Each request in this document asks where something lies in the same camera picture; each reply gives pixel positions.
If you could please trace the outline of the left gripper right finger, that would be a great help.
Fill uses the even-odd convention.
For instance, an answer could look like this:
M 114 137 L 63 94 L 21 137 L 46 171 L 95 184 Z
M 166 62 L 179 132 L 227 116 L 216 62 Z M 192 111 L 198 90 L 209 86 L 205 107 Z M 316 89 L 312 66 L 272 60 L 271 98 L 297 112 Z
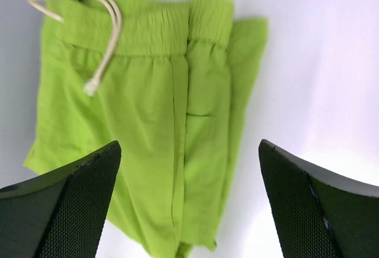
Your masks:
M 378 257 L 378 187 L 262 140 L 261 173 L 284 257 Z

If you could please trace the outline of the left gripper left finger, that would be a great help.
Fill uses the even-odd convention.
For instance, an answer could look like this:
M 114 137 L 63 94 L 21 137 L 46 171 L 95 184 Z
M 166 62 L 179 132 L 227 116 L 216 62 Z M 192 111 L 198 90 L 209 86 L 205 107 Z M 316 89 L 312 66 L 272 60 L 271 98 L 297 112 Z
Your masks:
M 1 189 L 1 257 L 95 257 L 121 161 L 112 141 Z

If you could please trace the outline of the lime green shorts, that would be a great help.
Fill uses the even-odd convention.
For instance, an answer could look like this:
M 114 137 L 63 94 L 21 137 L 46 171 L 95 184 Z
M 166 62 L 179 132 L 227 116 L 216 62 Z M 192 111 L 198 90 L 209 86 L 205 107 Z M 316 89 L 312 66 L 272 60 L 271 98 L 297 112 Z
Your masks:
M 107 218 L 152 257 L 216 248 L 268 34 L 232 0 L 27 0 L 44 14 L 43 174 L 117 140 Z

